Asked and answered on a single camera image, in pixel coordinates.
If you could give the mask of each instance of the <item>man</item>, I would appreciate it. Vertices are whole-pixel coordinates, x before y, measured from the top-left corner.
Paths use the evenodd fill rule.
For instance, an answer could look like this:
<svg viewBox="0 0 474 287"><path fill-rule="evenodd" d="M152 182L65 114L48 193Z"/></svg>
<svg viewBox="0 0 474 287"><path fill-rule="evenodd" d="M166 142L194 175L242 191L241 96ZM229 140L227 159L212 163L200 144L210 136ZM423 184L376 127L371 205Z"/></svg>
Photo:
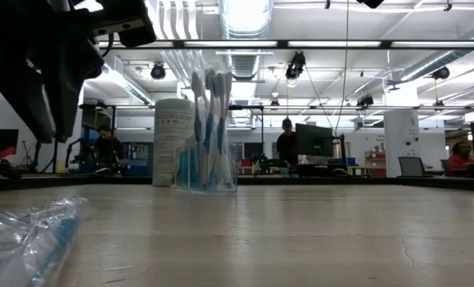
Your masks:
<svg viewBox="0 0 474 287"><path fill-rule="evenodd" d="M472 148L466 142L459 142L452 146L452 156L449 159L449 176L462 176L467 172L462 171L468 169L469 163L474 163L474 159L470 159L470 151Z"/></svg>
<svg viewBox="0 0 474 287"><path fill-rule="evenodd" d="M283 131L277 139L277 152L279 159L283 160L288 168L292 168L299 163L299 155L296 134L292 131L292 121L289 118L283 120Z"/></svg>
<svg viewBox="0 0 474 287"><path fill-rule="evenodd" d="M112 137L111 129L103 124L96 129L99 132L99 138L95 142L95 148L98 151L99 163L106 167L116 167L116 157L123 159L123 145L115 137Z"/></svg>

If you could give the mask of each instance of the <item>woman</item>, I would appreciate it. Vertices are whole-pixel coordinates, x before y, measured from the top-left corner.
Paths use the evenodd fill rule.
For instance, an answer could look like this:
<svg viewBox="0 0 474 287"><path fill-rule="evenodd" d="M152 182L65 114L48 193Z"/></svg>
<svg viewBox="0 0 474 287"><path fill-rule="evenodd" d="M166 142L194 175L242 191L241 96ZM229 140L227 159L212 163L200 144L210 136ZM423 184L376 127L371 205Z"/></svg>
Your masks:
<svg viewBox="0 0 474 287"><path fill-rule="evenodd" d="M474 163L470 159L472 148L466 142L459 142L452 146L452 156L449 159L449 176L466 176L469 163Z"/></svg>

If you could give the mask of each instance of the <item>chair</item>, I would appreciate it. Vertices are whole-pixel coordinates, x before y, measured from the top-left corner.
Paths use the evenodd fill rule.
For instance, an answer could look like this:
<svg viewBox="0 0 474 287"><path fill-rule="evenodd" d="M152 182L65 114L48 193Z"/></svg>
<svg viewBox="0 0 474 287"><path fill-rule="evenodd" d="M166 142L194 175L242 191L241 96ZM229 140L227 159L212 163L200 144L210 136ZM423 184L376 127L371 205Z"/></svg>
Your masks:
<svg viewBox="0 0 474 287"><path fill-rule="evenodd" d="M399 156L399 166L402 169L402 176L408 177L428 177L422 159L415 156Z"/></svg>
<svg viewBox="0 0 474 287"><path fill-rule="evenodd" d="M442 168L444 168L445 176L449 176L449 159L441 159Z"/></svg>

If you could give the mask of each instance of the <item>wall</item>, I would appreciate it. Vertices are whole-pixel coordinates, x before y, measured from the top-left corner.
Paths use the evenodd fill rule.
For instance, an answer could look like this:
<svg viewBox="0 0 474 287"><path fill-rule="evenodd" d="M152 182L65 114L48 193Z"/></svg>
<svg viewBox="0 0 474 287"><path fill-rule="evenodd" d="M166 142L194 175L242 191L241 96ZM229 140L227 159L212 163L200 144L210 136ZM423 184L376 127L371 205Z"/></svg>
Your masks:
<svg viewBox="0 0 474 287"><path fill-rule="evenodd" d="M81 126L82 112L78 111L76 115L76 123L74 126L74 136L70 138L67 143L58 144L57 161L65 161L66 150L69 143L77 140L80 137L80 126ZM27 148L29 149L29 156L31 159L34 157L34 146L36 143L35 136L21 120L18 114L12 109L10 104L6 101L5 97L0 93L0 129L18 129L18 145L15 155L7 157L7 159L13 165L25 163L25 149L22 141L25 141ZM53 158L54 144L42 144L40 155L38 157L38 167L40 171L44 168L47 163Z"/></svg>
<svg viewBox="0 0 474 287"><path fill-rule="evenodd" d="M264 152L272 157L272 143L277 141L280 130L264 131ZM344 131L345 141L350 143L350 155L357 158L359 165L365 164L364 154L385 142L383 130ZM116 131L116 136L125 142L152 142L153 131ZM234 143L259 143L261 131L230 131L229 141ZM442 131L420 131L421 158L423 163L441 169L440 159L447 159L445 152L445 133Z"/></svg>

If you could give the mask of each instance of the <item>wooden table surface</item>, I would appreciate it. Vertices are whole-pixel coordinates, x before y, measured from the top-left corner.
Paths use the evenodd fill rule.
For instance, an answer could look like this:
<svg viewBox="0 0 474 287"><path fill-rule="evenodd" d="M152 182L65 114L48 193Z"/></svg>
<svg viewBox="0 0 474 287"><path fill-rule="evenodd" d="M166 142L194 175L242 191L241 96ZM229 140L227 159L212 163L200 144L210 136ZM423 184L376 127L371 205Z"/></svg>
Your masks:
<svg viewBox="0 0 474 287"><path fill-rule="evenodd" d="M472 192L90 185L0 192L0 210L67 196L88 198L92 211L60 287L474 286Z"/></svg>

